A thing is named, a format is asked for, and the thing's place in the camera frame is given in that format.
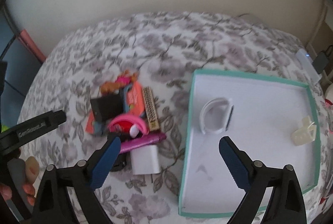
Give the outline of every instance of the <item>black power adapter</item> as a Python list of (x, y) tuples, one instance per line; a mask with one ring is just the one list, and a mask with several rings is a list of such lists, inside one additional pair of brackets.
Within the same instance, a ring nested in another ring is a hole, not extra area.
[(119, 94), (108, 94), (99, 98), (90, 99), (91, 109), (95, 121), (105, 122), (123, 113), (124, 100)]
[(325, 51), (320, 51), (317, 57), (314, 59), (312, 66), (318, 74), (321, 74), (327, 64), (329, 63), (329, 57), (333, 52), (333, 45), (330, 45)]

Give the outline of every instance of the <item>blue rubber gripper pad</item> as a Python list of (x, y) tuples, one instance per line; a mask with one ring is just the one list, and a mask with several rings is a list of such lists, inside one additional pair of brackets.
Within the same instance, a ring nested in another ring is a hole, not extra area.
[(238, 158), (237, 154), (229, 146), (225, 139), (220, 140), (219, 152), (238, 188), (244, 189), (245, 192), (248, 192), (251, 188), (251, 184), (249, 182), (249, 173), (241, 160)]
[(89, 182), (90, 188), (92, 190), (100, 188), (103, 185), (106, 177), (108, 176), (110, 170), (114, 165), (114, 162), (119, 155), (120, 145), (120, 138), (116, 137), (107, 148), (105, 153), (102, 155), (99, 162), (96, 164), (95, 168), (92, 171), (91, 179)]

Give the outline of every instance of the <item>finger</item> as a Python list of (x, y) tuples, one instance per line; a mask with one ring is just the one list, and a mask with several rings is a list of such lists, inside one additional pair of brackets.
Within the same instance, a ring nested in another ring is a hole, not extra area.
[(39, 174), (39, 164), (36, 158), (30, 156), (25, 161), (25, 174), (27, 176), (27, 182), (33, 184)]
[(29, 202), (30, 205), (34, 206), (35, 205), (35, 197), (32, 197), (32, 196), (28, 196), (27, 197), (27, 200)]
[(12, 190), (9, 186), (0, 184), (0, 192), (4, 200), (10, 200), (12, 198)]
[(20, 156), (21, 156), (21, 153), (22, 153), (22, 150), (21, 150), (21, 148), (18, 148), (18, 149), (16, 149), (15, 150), (15, 158), (19, 158)]
[(36, 193), (34, 186), (31, 184), (24, 184), (22, 186), (22, 188), (23, 188), (24, 192), (27, 193), (28, 195), (34, 196)]

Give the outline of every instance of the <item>floral bedspread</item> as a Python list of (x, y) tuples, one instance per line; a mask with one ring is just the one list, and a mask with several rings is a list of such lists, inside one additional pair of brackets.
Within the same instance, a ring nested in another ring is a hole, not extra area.
[[(90, 98), (99, 85), (125, 69), (139, 71), (139, 81), (153, 89), (162, 130), (162, 172), (133, 176), (130, 164), (110, 173), (96, 190), (114, 223), (226, 223), (228, 219), (191, 219), (178, 215), (178, 193), (184, 164), (186, 123), (192, 73), (197, 68), (238, 70), (309, 83), (316, 99), (321, 137), (319, 184), (304, 196), (308, 222), (316, 216), (328, 168), (328, 119), (320, 86), (313, 85), (295, 57), (298, 38), (262, 24), (209, 13), (159, 12), (106, 20), (62, 39), (38, 72), (24, 101), (19, 121), (63, 109), (67, 122), (23, 147), (42, 172), (48, 164), (73, 166), (101, 148), (105, 137), (84, 129)], [(84, 216), (74, 197), (75, 212)], [(257, 213), (259, 223), (263, 212)]]

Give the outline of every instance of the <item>white power adapter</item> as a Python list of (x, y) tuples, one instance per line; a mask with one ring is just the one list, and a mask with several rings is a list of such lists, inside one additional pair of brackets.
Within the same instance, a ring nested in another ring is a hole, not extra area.
[(157, 145), (147, 145), (130, 151), (133, 175), (161, 172)]

